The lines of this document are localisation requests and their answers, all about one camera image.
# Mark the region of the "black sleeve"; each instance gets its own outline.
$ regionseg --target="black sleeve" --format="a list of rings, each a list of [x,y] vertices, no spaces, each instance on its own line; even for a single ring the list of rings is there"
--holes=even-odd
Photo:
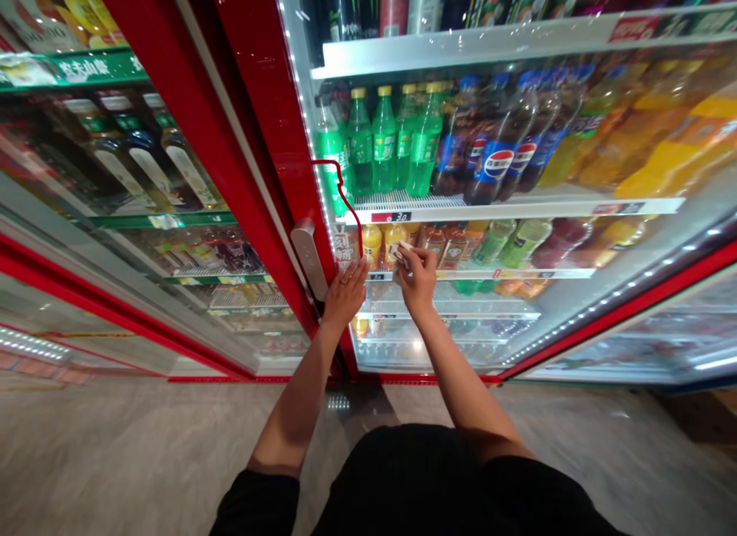
[[[294,528],[299,480],[290,476],[241,472],[217,509],[210,536],[289,536]]]
[[[522,534],[621,534],[593,506],[581,485],[544,463],[500,457],[483,469],[487,492]]]

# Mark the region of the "tile floor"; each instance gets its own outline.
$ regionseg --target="tile floor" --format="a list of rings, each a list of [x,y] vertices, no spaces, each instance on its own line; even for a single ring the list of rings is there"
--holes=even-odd
[[[2,533],[207,534],[281,391],[101,379],[87,388],[0,394]],[[647,394],[521,384],[494,394],[540,459],[578,480],[620,530],[735,534],[737,464],[691,443]],[[310,533],[361,435],[401,422],[449,425],[438,389],[331,392],[303,472],[294,534]]]

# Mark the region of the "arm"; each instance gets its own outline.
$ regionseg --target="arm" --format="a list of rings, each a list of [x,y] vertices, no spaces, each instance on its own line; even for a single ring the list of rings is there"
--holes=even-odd
[[[248,462],[250,471],[299,477],[325,396],[330,362],[341,333],[366,298],[363,283],[368,274],[369,265],[362,260],[332,281],[322,325],[261,432]]]
[[[420,329],[443,400],[455,428],[483,465],[501,455],[535,458],[511,419],[491,395],[445,328],[432,305],[438,258],[434,251],[400,248],[410,266],[399,266],[402,295]]]

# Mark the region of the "hand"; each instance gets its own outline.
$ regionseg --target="hand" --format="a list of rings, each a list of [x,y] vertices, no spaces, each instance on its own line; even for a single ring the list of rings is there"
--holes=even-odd
[[[348,326],[366,299],[367,289],[363,283],[367,276],[369,262],[365,258],[360,262],[352,261],[347,270],[338,272],[325,300],[322,326],[330,326],[338,331]]]
[[[401,246],[399,253],[409,262],[409,269],[412,273],[412,276],[409,276],[410,271],[401,263],[398,264],[402,295],[410,315],[415,317],[428,310],[433,310],[432,294],[438,280],[435,275],[438,267],[437,253],[434,250],[423,248],[412,248],[410,251]]]

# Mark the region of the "right hand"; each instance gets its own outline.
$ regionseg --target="right hand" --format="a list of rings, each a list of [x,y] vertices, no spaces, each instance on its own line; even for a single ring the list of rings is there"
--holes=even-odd
[[[437,253],[424,248],[412,248],[410,251],[401,246],[399,253],[409,262],[409,270],[401,263],[398,270],[402,295],[410,315],[414,317],[424,311],[433,310],[432,294],[438,280],[435,275],[438,268]]]

